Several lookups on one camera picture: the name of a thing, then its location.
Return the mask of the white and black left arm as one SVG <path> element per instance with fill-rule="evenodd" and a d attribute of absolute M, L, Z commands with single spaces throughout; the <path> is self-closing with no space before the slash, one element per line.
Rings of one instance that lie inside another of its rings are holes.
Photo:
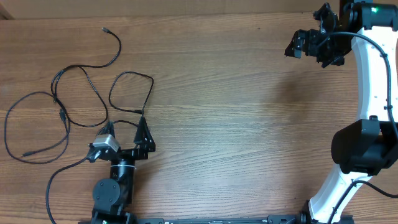
<path fill-rule="evenodd" d="M 90 223 L 137 223 L 137 218 L 125 208 L 132 204 L 135 162 L 146 160 L 156 149 L 146 118 L 136 125 L 132 149 L 122 149 L 116 140 L 114 123 L 110 121 L 89 145 L 87 160 L 109 161 L 110 175 L 97 181 L 93 187 L 94 206 Z"/>

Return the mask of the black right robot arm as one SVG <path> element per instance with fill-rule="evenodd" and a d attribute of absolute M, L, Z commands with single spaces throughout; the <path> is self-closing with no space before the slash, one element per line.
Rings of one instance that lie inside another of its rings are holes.
<path fill-rule="evenodd" d="M 352 223 L 343 210 L 360 187 L 397 160 L 397 6 L 372 1 L 328 3 L 313 14 L 318 29 L 297 30 L 288 57 L 315 57 L 341 66 L 354 53 L 358 71 L 356 120 L 331 142 L 333 167 L 320 190 L 289 223 Z"/>

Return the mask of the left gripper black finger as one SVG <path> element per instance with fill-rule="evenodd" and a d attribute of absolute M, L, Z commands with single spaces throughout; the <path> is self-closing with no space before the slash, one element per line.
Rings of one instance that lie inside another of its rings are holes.
<path fill-rule="evenodd" d="M 155 141 L 150 133 L 144 116 L 140 117 L 136 135 L 134 137 L 134 144 L 145 152 L 155 152 Z"/>
<path fill-rule="evenodd" d="M 98 133 L 96 135 L 99 136 L 99 135 L 104 135 L 104 134 L 110 134 L 110 135 L 112 135 L 112 137 L 115 137 L 113 121 L 108 121 L 106 123 L 106 125 L 98 131 Z"/>

